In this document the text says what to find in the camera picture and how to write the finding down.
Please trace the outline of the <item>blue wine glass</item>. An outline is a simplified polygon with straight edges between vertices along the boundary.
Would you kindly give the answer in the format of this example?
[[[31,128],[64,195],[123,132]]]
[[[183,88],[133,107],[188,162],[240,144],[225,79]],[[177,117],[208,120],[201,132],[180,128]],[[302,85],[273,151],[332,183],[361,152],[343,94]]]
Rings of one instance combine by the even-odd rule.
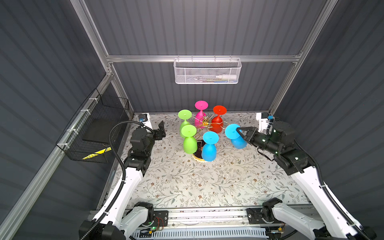
[[[202,158],[206,162],[212,162],[216,159],[217,148],[215,144],[219,141],[219,136],[215,132],[206,132],[203,135],[205,145],[202,148]]]
[[[237,124],[230,124],[225,129],[225,135],[228,139],[231,140],[233,146],[236,149],[243,149],[247,146],[247,142],[243,137],[238,133],[238,128],[240,126]]]

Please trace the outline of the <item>blue wine glass front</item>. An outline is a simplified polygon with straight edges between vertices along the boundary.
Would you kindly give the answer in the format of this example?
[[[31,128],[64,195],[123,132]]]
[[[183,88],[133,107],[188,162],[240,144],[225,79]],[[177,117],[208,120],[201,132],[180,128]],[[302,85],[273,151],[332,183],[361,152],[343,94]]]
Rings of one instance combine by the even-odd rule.
[[[219,136],[215,132],[206,132],[203,135],[205,145],[202,148],[202,158],[206,162],[212,162],[216,159],[217,148],[215,144],[219,141]]]

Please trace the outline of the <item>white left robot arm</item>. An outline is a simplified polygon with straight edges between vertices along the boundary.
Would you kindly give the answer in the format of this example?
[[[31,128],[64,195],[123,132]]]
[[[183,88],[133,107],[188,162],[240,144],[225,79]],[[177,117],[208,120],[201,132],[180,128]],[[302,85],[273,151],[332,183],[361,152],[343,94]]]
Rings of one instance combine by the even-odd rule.
[[[139,202],[125,215],[128,202],[142,181],[151,163],[152,149],[156,141],[166,137],[164,122],[153,130],[143,122],[137,122],[131,137],[131,149],[125,160],[117,158],[122,175],[111,196],[91,221],[84,221],[79,229],[81,240],[131,240],[142,224],[154,219],[153,204]]]

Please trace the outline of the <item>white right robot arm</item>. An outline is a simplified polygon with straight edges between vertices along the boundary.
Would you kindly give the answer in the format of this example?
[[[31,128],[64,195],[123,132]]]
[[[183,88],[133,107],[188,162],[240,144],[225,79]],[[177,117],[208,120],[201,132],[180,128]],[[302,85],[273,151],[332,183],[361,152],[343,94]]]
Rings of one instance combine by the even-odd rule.
[[[278,121],[269,133],[256,127],[237,127],[229,131],[248,144],[273,154],[274,161],[304,191],[321,220],[314,220],[292,209],[278,198],[263,203],[263,220],[283,222],[310,240],[374,240],[375,231],[355,219],[324,182],[317,161],[296,140],[296,131]]]

